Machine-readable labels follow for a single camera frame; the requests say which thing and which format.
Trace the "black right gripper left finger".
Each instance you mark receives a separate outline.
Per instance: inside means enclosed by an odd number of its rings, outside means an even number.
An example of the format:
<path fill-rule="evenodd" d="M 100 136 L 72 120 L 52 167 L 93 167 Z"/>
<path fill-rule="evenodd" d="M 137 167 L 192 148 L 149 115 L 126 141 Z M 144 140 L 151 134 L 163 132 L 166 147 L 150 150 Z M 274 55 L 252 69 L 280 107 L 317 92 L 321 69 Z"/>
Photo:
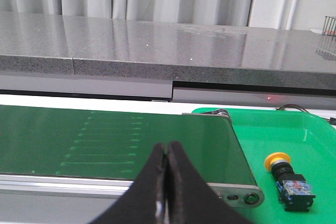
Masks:
<path fill-rule="evenodd" d="M 155 144 L 129 189 L 91 223 L 163 223 L 165 217 L 164 145 Z"/>

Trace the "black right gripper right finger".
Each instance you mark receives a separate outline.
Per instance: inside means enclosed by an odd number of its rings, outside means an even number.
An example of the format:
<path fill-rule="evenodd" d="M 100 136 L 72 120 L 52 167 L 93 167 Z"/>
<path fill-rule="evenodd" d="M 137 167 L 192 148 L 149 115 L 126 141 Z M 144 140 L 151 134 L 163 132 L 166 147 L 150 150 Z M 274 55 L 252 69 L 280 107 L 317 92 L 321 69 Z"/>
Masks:
<path fill-rule="evenodd" d="M 251 223 L 209 187 L 178 141 L 168 145 L 167 202 L 170 223 Z"/>

